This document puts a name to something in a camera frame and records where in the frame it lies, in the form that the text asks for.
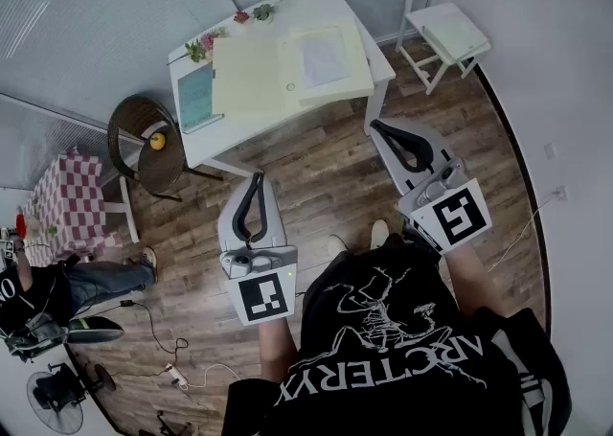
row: electric fan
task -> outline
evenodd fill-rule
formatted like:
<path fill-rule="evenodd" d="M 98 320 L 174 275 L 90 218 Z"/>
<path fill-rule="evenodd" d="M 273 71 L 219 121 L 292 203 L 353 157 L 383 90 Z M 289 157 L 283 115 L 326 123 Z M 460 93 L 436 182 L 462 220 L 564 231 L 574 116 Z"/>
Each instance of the electric fan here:
<path fill-rule="evenodd" d="M 38 419 L 59 434 L 75 434 L 83 426 L 85 389 L 67 364 L 49 365 L 49 371 L 33 373 L 28 379 L 28 402 Z M 115 391 L 115 382 L 100 365 L 94 366 L 98 380 L 91 382 L 90 393 L 102 388 Z"/>

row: white table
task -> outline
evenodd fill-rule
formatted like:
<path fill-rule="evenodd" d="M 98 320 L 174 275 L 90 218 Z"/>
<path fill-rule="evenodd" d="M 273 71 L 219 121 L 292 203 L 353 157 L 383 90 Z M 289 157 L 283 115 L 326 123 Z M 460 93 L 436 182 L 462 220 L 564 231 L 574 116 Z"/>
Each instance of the white table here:
<path fill-rule="evenodd" d="M 253 10 L 253 7 L 246 11 L 251 14 L 251 10 Z M 364 131 L 366 134 L 370 134 L 370 123 L 379 116 L 388 82 L 396 77 L 396 73 L 385 56 L 383 56 L 383 53 L 381 53 L 371 35 L 366 31 L 359 19 L 355 17 L 355 14 L 345 0 L 283 0 L 280 5 L 275 7 L 275 16 L 271 24 L 256 22 L 254 25 L 245 27 L 235 22 L 234 16 L 231 16 L 219 22 L 211 29 L 225 27 L 229 36 L 252 35 L 279 38 L 289 35 L 292 29 L 316 25 L 317 23 L 334 22 L 335 20 L 347 18 L 349 15 L 355 18 L 373 75 L 373 82 L 375 83 L 375 92 L 368 99 L 364 121 Z M 196 41 L 204 34 L 199 34 L 189 42 Z M 185 46 L 182 45 L 169 54 L 169 61 L 177 59 L 184 54 Z M 178 80 L 201 66 L 202 62 L 194 63 L 187 57 L 179 59 L 170 65 L 172 92 L 174 93 L 174 103 L 177 108 L 179 107 Z M 237 114 L 229 114 L 223 119 L 190 134 L 181 132 L 188 165 L 193 168 L 204 164 L 226 172 L 249 176 L 256 172 L 257 169 L 238 161 L 232 161 L 220 154 L 239 143 L 253 138 L 268 129 L 280 126 L 284 122 L 309 112 L 309 110 L 316 107 L 318 105 L 302 106 L 293 113 L 273 112 L 261 114 L 261 117 L 257 120 L 250 120 L 248 123 L 242 121 Z"/>

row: yellow fruit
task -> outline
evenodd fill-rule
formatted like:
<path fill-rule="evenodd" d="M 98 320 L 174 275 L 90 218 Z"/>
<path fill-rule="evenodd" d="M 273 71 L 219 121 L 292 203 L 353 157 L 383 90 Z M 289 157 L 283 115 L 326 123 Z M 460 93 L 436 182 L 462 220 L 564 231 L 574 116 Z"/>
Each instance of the yellow fruit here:
<path fill-rule="evenodd" d="M 149 143 L 153 149 L 162 149 L 166 144 L 166 136 L 162 133 L 152 134 Z"/>

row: power strip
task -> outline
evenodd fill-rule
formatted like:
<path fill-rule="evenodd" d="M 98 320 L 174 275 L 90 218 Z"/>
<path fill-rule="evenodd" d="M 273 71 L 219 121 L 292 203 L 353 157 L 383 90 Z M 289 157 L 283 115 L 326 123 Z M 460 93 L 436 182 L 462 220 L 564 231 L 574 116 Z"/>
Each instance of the power strip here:
<path fill-rule="evenodd" d="M 168 371 L 172 377 L 172 384 L 178 384 L 183 390 L 188 389 L 188 381 L 183 375 L 181 375 L 181 372 L 177 370 L 173 364 L 167 364 L 166 371 Z"/>

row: red and white checkered table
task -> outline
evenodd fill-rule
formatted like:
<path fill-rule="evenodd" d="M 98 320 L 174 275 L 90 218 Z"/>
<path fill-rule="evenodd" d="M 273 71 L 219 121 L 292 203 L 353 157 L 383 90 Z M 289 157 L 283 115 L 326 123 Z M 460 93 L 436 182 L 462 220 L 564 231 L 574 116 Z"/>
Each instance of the red and white checkered table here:
<path fill-rule="evenodd" d="M 45 171 L 24 208 L 26 215 L 42 224 L 40 237 L 26 243 L 31 265 L 42 267 L 72 254 L 86 256 L 122 246 L 115 232 L 104 229 L 101 171 L 97 156 L 84 156 L 75 149 L 61 153 Z M 57 229 L 54 236 L 46 232 L 50 227 Z"/>

